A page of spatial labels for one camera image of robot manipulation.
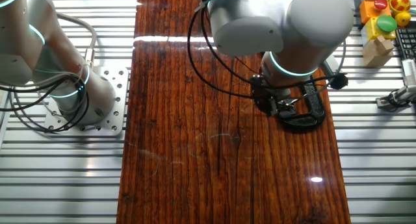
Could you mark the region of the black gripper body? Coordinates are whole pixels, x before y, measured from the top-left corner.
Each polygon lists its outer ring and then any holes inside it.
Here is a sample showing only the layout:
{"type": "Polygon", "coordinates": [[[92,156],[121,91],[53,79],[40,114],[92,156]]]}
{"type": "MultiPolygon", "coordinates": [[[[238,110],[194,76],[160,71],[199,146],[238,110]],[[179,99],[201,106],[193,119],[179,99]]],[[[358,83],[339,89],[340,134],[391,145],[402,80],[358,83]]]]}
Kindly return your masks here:
{"type": "MultiPolygon", "coordinates": [[[[262,85],[264,78],[260,75],[254,75],[252,77],[252,82],[254,84],[262,85]]],[[[252,85],[252,97],[254,101],[254,105],[264,114],[267,116],[270,115],[270,103],[269,99],[275,100],[274,96],[266,90],[265,88],[252,85]]]]}

